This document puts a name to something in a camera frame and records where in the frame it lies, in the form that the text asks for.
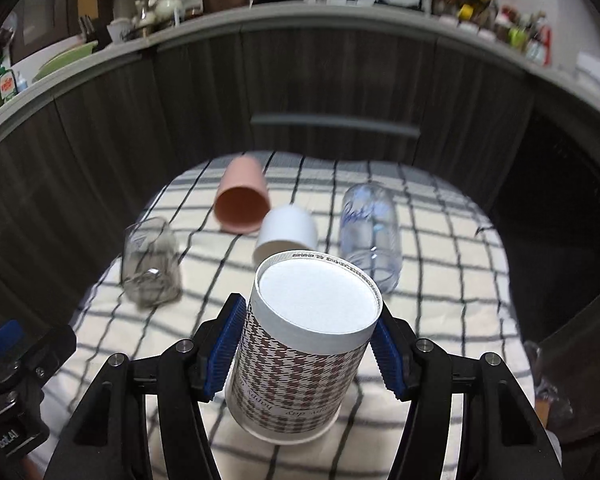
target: cabinet door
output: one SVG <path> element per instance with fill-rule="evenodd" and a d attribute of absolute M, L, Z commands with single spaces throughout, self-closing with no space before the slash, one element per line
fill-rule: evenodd
<path fill-rule="evenodd" d="M 158 50 L 157 91 L 180 167 L 253 149 L 237 32 Z"/>
<path fill-rule="evenodd" d="M 11 45 L 12 63 L 80 33 L 78 0 L 20 0 L 14 11 L 18 28 Z"/>
<path fill-rule="evenodd" d="M 121 234 L 183 171 L 176 164 L 151 60 L 92 78 L 58 96 L 56 106 L 77 166 L 106 204 L 110 229 Z"/>
<path fill-rule="evenodd" d="M 534 92 L 528 76 L 504 59 L 442 39 L 430 76 L 414 166 L 488 210 L 529 122 Z"/>
<path fill-rule="evenodd" d="M 32 336 L 68 322 L 122 248 L 77 162 L 53 102 L 0 142 L 0 323 Z"/>
<path fill-rule="evenodd" d="M 429 86 L 432 45 L 425 37 L 342 28 L 244 32 L 256 147 L 293 148 L 295 139 L 305 136 L 318 142 L 312 153 L 320 153 L 319 144 L 328 142 L 342 147 L 337 158 L 368 158 L 367 150 L 348 150 L 348 145 L 368 146 L 381 136 L 386 146 L 395 147 L 396 141 L 402 145 L 398 152 L 389 150 L 392 160 L 411 162 Z"/>

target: dish soap bottle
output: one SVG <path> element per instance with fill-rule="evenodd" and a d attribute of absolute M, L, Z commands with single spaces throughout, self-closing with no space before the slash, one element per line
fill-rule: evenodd
<path fill-rule="evenodd" d="M 0 67 L 0 107 L 18 94 L 16 76 L 11 68 Z"/>

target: plate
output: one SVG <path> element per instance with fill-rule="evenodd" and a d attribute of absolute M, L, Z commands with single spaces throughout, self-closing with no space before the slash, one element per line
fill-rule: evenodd
<path fill-rule="evenodd" d="M 83 57 L 87 57 L 93 49 L 98 44 L 98 41 L 90 41 L 89 43 L 85 43 L 82 45 L 77 45 L 69 50 L 65 50 L 61 52 L 55 57 L 52 57 L 49 61 L 47 61 L 42 67 L 40 67 L 39 72 L 33 78 L 33 82 L 41 80 L 44 76 L 47 76 L 56 70 L 61 69 L 63 66 L 67 66 L 68 64 L 73 63 L 74 61 L 78 61 Z"/>

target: white teapot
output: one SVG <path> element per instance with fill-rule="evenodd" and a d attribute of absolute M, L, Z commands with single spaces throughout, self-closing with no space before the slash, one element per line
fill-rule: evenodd
<path fill-rule="evenodd" d="M 183 6 L 180 0 L 158 0 L 155 4 L 155 17 L 159 22 L 166 22 L 173 18 L 173 13 L 182 12 Z"/>

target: checkered tablecloth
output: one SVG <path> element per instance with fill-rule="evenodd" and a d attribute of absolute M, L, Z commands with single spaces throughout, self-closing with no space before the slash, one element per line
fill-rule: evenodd
<path fill-rule="evenodd" d="M 394 192 L 403 262 L 400 282 L 385 298 L 392 314 L 407 320 L 447 352 L 503 356 L 527 397 L 529 364 L 509 299 L 507 259 L 489 219 L 457 189 L 430 174 L 397 164 L 333 162 L 288 153 L 253 153 L 263 165 L 272 206 L 296 203 L 311 211 L 318 250 L 338 254 L 344 192 L 372 179 Z M 120 259 L 93 285 L 75 316 L 78 348 L 45 387 L 42 415 L 52 436 L 33 458 L 44 467 L 91 380 L 107 357 L 161 354 L 213 319 L 231 292 L 248 298 L 256 234 L 220 231 L 212 213 L 218 182 L 231 156 L 201 164 L 164 187 L 142 215 L 171 222 L 180 249 L 184 294 L 177 303 L 142 309 L 119 286 Z M 155 478 L 166 476 L 157 399 L 147 397 L 149 447 Z M 371 350 L 365 353 L 337 423 L 318 440 L 279 447 L 247 434 L 229 414 L 222 394 L 200 405 L 218 469 L 224 479 L 385 478 L 395 457 L 409 403 L 382 383 Z M 454 478 L 462 399 L 454 396 L 443 478 Z"/>

